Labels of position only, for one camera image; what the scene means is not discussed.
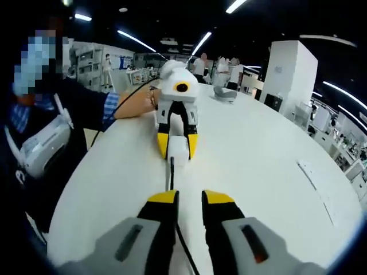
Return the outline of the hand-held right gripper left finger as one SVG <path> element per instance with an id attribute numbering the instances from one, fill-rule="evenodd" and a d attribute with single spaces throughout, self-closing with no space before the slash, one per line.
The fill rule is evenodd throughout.
<path id="1" fill-rule="evenodd" d="M 59 274 L 169 274 L 178 208 L 177 190 L 154 194 L 136 217 L 102 235 L 84 259 L 61 265 Z"/>

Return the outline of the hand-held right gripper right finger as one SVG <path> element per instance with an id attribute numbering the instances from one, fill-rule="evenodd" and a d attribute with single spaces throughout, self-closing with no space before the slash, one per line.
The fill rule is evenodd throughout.
<path id="1" fill-rule="evenodd" d="M 292 256 L 285 240 L 255 217 L 246 217 L 230 196 L 202 191 L 202 220 L 214 274 L 325 274 Z"/>

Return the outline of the person's left hand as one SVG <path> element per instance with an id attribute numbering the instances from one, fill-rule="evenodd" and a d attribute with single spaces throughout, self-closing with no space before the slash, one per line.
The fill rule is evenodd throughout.
<path id="1" fill-rule="evenodd" d="M 160 89 L 147 88 L 143 91 L 144 94 L 144 106 L 143 113 L 148 113 L 157 109 L 158 100 L 161 94 Z"/>

